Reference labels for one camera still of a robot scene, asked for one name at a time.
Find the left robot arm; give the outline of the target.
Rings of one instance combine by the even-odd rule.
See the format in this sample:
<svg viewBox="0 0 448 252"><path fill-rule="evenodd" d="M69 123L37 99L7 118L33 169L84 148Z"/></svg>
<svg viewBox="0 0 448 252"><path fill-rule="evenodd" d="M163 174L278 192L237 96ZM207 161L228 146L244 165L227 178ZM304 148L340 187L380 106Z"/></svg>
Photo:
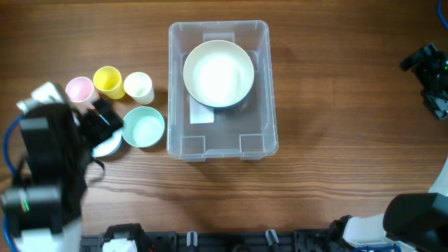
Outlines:
<svg viewBox="0 0 448 252"><path fill-rule="evenodd" d="M19 120L27 149L1 195L3 233L12 251L78 251L85 171L104 164L92 151L123 127L104 99L81 113L68 103L39 104Z"/></svg>

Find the light blue bowl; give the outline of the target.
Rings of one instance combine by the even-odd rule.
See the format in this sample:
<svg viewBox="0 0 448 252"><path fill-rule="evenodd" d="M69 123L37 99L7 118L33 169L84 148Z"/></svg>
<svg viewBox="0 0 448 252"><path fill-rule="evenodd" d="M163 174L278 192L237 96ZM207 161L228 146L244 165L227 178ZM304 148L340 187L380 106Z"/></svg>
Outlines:
<svg viewBox="0 0 448 252"><path fill-rule="evenodd" d="M112 155L120 148L122 141L122 130L119 129L113 133L111 138L93 148L92 156L100 158Z"/></svg>

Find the dark blue large bowl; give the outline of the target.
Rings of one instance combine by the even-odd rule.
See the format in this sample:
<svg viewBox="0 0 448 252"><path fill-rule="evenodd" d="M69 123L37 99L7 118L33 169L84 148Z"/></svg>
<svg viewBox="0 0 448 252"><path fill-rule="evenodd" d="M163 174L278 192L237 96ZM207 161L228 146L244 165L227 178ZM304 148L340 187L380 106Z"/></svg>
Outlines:
<svg viewBox="0 0 448 252"><path fill-rule="evenodd" d="M238 106L250 95L251 88L240 90L234 88L211 88L211 89L191 89L188 90L190 96L199 104L216 110L231 109Z"/></svg>

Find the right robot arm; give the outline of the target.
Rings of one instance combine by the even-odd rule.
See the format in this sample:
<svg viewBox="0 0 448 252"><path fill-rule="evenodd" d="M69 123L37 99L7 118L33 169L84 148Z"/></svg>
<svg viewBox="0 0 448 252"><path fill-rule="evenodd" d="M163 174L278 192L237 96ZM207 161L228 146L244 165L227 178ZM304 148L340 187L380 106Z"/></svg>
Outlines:
<svg viewBox="0 0 448 252"><path fill-rule="evenodd" d="M405 58L400 67L422 84L426 108L447 118L447 54L429 43ZM384 213L345 216L326 231L327 251L446 251L447 168L425 193L400 194Z"/></svg>

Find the cream large bowl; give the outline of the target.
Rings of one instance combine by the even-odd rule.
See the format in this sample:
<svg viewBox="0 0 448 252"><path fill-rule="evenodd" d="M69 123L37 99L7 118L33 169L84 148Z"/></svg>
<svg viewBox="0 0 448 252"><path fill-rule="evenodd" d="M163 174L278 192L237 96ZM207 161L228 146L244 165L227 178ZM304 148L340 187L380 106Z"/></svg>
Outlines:
<svg viewBox="0 0 448 252"><path fill-rule="evenodd" d="M183 82L191 89L252 89L255 68L249 54L239 45L224 40L204 42L187 56Z"/></svg>

